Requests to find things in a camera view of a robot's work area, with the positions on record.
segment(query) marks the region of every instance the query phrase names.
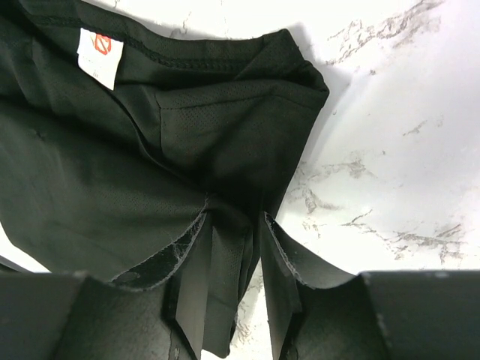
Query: black shirt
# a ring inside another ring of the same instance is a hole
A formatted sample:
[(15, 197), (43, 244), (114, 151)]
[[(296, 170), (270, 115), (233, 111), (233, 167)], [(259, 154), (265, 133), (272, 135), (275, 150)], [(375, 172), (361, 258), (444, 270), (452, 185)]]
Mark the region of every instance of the black shirt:
[[(114, 91), (79, 69), (81, 28), (124, 43)], [(111, 281), (143, 265), (139, 288), (171, 275), (155, 254), (170, 248), (176, 269), (202, 229), (203, 346), (225, 356), (259, 222), (328, 94), (287, 30), (173, 40), (79, 0), (1, 1), (0, 221), (52, 272)]]

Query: white label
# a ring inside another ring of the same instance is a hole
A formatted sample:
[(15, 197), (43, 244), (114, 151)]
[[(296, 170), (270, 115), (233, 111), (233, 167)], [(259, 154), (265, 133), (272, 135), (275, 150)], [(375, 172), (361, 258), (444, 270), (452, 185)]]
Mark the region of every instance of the white label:
[(100, 84), (113, 90), (122, 57), (123, 43), (110, 37), (80, 29), (78, 66)]

